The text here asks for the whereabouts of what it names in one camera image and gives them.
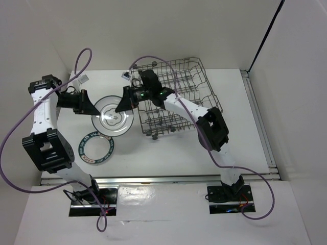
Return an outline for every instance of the wire dish rack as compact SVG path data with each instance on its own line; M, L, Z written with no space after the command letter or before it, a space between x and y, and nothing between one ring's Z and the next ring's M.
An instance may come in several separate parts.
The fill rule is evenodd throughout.
M177 59L169 63L177 73L177 92L182 97L200 106L218 107L223 112L199 58ZM174 89L174 75L164 62L153 61L141 66L135 64L132 73L135 78L141 80L139 71L147 69L152 69L158 75L163 87ZM156 107L150 101L139 103L138 114L142 132L153 139L157 139L160 134L194 128L194 125L183 117Z

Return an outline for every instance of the metal wire basket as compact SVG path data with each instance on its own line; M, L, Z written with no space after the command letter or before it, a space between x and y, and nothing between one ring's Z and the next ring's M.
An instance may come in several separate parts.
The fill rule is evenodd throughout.
M177 73L177 91L185 99L208 108L218 107L222 112L218 97L215 95L205 69L199 58L191 57L169 61ZM148 65L133 66L132 73L141 80L139 71L152 69L163 87L174 89L174 76L164 62L153 61ZM194 128L194 125L183 117L156 107L150 101L140 102L138 114L142 132L157 139L159 134Z

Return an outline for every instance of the white wall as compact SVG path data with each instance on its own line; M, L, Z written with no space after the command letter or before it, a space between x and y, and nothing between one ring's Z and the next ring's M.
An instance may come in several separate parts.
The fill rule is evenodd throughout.
M200 57L206 68L249 68L280 0L27 0L72 68L125 69L142 55Z
M53 74L66 78L67 71L25 1L0 2L0 140L33 105L28 93L30 82ZM39 181L39 172L21 146L28 136L32 118L8 141L2 166L15 184L30 189ZM0 180L0 240L13 244L28 195L10 188Z
M286 0L250 73L276 162L313 245L327 240L325 7L326 0Z

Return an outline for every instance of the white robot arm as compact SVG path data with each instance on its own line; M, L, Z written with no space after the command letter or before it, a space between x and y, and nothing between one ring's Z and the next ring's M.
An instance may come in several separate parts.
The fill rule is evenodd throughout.
M180 95L178 95L176 97L176 95L174 93L170 94L167 97L167 99L163 102L165 105L165 109L184 117L188 121L192 121L190 119L190 116L185 111L184 107L178 101L178 99L182 100L184 105L186 105L186 107L192 114L192 117L196 120L200 117L203 117L204 115L206 115L208 113L208 108L196 105L196 104L184 99ZM222 166L234 166L235 165L235 161L229 151L228 143L223 144L220 147L220 151L213 151L212 155ZM233 184L237 183L241 174L238 169L221 168L220 175L221 175L222 183L232 186Z
M234 166L235 161L230 154L228 146L228 128L225 120L218 108L205 108L196 105L166 87L162 87L158 76L153 70L145 70L140 73L142 86L125 86L123 97L116 108L116 112L131 110L136 108L141 101L151 100L152 103L164 110L174 112L185 119L192 121L190 115L185 111L179 100L189 110L191 116L196 121L197 128L204 135L206 144L199 141L203 147L209 146L212 155L219 161L221 166ZM127 72L123 77L132 79ZM235 195L243 187L244 180L238 169L221 168L221 182L229 189L231 195Z
M60 84L61 81L52 75L31 83L29 93L34 104ZM42 101L34 111L31 134L22 139L22 145L40 171L56 174L66 181L80 181L98 194L96 181L74 162L75 156L71 145L57 129L57 107L72 108L76 114L100 115L90 102L86 90L74 94L57 91ZM79 183L71 185L76 198L87 200L89 203L95 202L84 186Z

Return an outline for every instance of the cable connector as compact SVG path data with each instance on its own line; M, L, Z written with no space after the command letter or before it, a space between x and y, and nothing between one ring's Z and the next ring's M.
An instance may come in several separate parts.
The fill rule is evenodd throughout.
M123 72L122 78L131 82L132 79L134 78L134 75L131 73L131 70L127 70L127 71Z

